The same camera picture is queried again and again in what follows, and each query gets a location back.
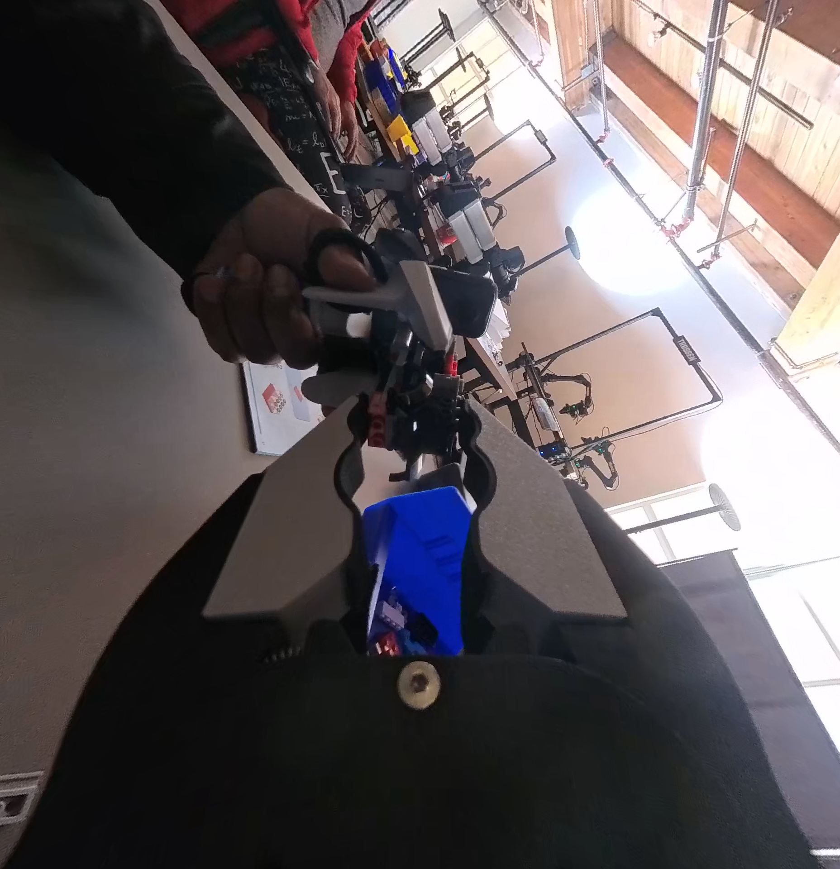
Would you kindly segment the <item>black printed cloth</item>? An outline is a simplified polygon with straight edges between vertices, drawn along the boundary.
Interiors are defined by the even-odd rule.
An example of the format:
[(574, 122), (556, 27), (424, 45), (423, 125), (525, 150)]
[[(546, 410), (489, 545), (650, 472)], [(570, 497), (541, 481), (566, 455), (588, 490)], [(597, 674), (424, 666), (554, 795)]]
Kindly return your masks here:
[(279, 44), (222, 71), (225, 81), (266, 128), (325, 206), (353, 230), (370, 214), (363, 195), (350, 193), (312, 85)]

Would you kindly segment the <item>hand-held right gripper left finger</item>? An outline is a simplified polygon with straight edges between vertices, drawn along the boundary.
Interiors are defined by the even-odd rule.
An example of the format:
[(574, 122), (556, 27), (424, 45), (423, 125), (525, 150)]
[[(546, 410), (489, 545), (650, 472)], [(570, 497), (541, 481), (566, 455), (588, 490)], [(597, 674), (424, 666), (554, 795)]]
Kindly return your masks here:
[(274, 620), (289, 642), (318, 621), (346, 622), (351, 640), (364, 640), (368, 558), (353, 497), (367, 420), (350, 397), (263, 473), (204, 617)]

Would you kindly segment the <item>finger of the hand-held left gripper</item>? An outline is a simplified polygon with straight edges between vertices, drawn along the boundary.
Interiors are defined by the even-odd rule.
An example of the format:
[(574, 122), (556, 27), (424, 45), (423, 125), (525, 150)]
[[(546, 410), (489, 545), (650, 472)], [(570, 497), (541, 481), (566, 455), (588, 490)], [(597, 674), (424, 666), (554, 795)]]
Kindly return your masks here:
[(337, 409), (349, 399), (366, 400), (381, 391), (387, 377), (377, 370), (367, 368), (340, 368), (304, 379), (302, 392), (306, 399), (321, 408)]

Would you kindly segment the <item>stack of coloured bins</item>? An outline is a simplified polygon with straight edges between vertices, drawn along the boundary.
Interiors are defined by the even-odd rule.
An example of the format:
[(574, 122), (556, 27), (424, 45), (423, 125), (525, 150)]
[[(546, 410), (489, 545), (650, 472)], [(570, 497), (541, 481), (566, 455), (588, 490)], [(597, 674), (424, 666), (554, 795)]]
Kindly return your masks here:
[(410, 127), (402, 115), (401, 98), (409, 76), (396, 53), (382, 38), (361, 42), (356, 63), (356, 81), (363, 111), (371, 119), (382, 154), (397, 162), (418, 156)]

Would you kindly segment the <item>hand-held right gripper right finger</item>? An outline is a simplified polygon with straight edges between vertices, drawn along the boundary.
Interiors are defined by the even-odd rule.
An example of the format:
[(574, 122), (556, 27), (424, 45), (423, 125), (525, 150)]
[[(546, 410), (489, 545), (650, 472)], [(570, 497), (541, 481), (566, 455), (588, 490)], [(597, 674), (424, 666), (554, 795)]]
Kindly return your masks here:
[(476, 508), (462, 564), (466, 642), (548, 642), (559, 626), (614, 625), (627, 611), (563, 477), (477, 401), (459, 428)]

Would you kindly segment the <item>person's left hand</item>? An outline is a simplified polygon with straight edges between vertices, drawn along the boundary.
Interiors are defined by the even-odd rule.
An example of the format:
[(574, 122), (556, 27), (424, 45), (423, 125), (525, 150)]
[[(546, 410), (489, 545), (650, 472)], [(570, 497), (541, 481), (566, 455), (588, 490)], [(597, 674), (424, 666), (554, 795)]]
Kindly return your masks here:
[(349, 231), (340, 216), (292, 190), (266, 190), (219, 231), (192, 270), (193, 312), (227, 363), (317, 364), (321, 337), (305, 310), (305, 268), (317, 236)]

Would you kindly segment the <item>printed instruction sheet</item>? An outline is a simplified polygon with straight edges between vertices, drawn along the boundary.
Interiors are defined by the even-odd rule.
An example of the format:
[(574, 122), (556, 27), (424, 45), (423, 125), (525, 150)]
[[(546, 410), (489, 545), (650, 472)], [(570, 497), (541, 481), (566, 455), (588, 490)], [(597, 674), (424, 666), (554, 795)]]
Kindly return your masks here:
[(321, 407), (309, 401), (305, 380), (317, 368), (296, 370), (283, 361), (240, 365), (252, 452), (277, 458), (324, 421)]

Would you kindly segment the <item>grey desk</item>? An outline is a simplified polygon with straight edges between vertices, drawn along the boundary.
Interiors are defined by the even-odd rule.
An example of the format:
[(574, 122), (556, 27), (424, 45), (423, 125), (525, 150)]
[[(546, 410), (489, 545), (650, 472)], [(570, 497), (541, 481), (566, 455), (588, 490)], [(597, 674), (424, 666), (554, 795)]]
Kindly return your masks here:
[(104, 199), (0, 126), (0, 824), (165, 557), (261, 460), (239, 376)]

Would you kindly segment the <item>pile of toy bricks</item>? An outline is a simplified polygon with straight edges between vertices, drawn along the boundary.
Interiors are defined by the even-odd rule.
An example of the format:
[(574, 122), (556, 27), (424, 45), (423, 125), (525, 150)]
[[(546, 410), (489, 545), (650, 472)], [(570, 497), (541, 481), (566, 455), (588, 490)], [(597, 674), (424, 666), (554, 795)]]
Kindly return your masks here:
[(382, 584), (367, 626), (367, 654), (401, 657), (437, 654), (439, 632), (426, 614), (407, 602), (389, 583)]

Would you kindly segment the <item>blue plastic bin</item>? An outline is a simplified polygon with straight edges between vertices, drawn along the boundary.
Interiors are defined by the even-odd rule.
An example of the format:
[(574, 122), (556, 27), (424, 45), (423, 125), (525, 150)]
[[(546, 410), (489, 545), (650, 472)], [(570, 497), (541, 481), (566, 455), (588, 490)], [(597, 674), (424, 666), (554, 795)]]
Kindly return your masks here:
[(364, 511), (364, 544), (376, 571), (367, 626), (377, 592), (389, 583), (436, 626), (440, 651), (433, 656), (462, 652), (462, 565), (472, 512), (453, 486), (398, 495)]

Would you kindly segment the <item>grey toy brick vehicle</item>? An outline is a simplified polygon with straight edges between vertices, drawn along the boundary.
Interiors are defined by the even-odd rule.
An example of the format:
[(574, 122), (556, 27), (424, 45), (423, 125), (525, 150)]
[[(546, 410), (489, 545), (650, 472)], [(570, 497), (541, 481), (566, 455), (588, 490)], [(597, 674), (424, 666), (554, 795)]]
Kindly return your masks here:
[(467, 414), (465, 382), (456, 342), (443, 351), (428, 348), (409, 329), (381, 352), (376, 390), (367, 400), (366, 445), (393, 453), (400, 468), (388, 482), (406, 486), (424, 472), (463, 463), (462, 436)]

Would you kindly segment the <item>person's left forearm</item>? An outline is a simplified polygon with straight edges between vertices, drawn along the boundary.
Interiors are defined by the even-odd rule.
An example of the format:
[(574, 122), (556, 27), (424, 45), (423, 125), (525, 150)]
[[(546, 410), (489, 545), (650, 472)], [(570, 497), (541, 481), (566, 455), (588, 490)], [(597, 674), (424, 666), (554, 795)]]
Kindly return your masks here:
[(0, 2), (0, 121), (185, 278), (231, 218), (286, 189), (145, 2)]

